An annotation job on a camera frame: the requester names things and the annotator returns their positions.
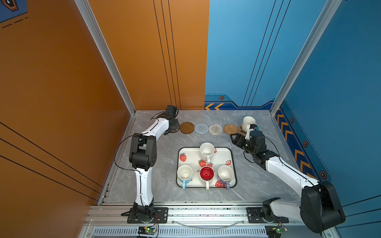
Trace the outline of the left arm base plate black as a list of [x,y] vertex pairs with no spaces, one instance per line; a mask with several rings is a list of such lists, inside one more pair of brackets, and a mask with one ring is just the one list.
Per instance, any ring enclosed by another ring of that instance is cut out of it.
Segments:
[[153,207],[148,211],[140,208],[131,208],[128,213],[128,224],[166,224],[168,220],[168,207]]

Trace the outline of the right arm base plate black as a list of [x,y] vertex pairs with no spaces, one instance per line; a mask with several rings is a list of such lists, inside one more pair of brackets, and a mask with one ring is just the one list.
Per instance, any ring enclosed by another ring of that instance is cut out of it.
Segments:
[[249,223],[289,223],[288,218],[275,216],[269,208],[248,207],[246,210]]

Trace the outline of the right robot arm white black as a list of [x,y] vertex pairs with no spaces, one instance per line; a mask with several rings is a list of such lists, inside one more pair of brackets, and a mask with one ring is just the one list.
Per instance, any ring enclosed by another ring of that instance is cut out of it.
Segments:
[[252,156],[252,162],[274,174],[300,197],[299,202],[283,202],[274,197],[263,202],[260,217],[275,222],[284,217],[301,221],[310,231],[323,231],[346,221],[344,210],[333,184],[311,178],[281,159],[267,148],[266,136],[261,131],[251,131],[246,136],[231,134],[232,143]]

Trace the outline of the light brown wooden round coaster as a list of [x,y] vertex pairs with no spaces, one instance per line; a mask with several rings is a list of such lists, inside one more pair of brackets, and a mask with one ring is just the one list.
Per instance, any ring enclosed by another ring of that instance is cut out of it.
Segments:
[[194,131],[194,124],[190,122],[184,122],[180,125],[180,131],[183,134],[191,134]]

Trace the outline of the woven rattan round coaster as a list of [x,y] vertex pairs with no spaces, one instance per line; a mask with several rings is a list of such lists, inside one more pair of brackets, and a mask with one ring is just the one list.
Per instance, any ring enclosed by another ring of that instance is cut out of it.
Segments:
[[232,134],[237,134],[239,132],[237,126],[233,125],[233,124],[226,124],[223,128],[224,132],[227,134],[227,135],[232,135]]

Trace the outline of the paw shaped wooden coaster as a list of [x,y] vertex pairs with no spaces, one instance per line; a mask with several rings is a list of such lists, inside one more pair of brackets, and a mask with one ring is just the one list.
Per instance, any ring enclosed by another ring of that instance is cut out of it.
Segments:
[[243,130],[242,126],[238,127],[238,132],[241,134],[243,137],[246,137],[247,132]]

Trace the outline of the grey woven rope coaster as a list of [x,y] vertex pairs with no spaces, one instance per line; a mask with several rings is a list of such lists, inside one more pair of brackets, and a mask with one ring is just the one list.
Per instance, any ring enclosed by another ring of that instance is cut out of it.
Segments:
[[194,126],[194,131],[197,133],[197,134],[207,134],[209,132],[209,127],[206,125],[206,124],[197,124]]

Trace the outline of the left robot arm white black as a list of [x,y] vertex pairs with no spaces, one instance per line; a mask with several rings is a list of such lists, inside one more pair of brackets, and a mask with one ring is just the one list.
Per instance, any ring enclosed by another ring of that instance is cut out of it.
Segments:
[[152,169],[157,161],[157,140],[180,129],[178,111],[175,106],[167,106],[148,129],[132,136],[129,162],[136,174],[137,196],[130,216],[134,219],[150,222],[154,218]]

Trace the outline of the white speckled mug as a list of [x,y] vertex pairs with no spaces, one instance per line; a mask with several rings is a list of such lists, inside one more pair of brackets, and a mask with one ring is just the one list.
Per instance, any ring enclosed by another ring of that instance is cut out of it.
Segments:
[[211,143],[203,143],[199,148],[199,154],[201,159],[210,164],[215,154],[215,147]]

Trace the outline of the purple handled mug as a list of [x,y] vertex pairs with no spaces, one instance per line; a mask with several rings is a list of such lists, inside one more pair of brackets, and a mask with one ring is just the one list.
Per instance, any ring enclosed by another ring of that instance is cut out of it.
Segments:
[[234,171],[231,167],[223,165],[218,169],[219,182],[225,186],[227,190],[230,189],[230,181],[234,177]]

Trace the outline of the multicolour woven rope coaster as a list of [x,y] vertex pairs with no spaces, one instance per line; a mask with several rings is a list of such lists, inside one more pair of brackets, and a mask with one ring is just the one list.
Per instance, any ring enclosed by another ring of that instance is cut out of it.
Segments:
[[215,136],[221,135],[223,133],[223,128],[221,125],[213,124],[209,128],[209,133]]

